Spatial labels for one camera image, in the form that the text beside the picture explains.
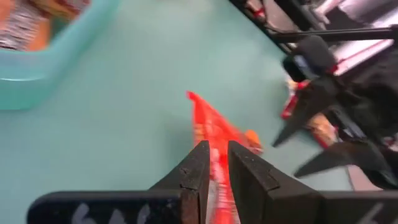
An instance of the teal plastic bin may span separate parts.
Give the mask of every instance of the teal plastic bin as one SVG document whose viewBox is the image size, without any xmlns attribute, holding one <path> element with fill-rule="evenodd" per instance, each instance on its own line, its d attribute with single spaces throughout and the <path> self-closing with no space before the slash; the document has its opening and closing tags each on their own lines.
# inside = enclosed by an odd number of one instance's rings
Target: teal plastic bin
<svg viewBox="0 0 398 224">
<path fill-rule="evenodd" d="M 31 108 L 51 94 L 67 68 L 110 20 L 119 2 L 92 0 L 45 50 L 0 50 L 0 110 Z"/>
</svg>

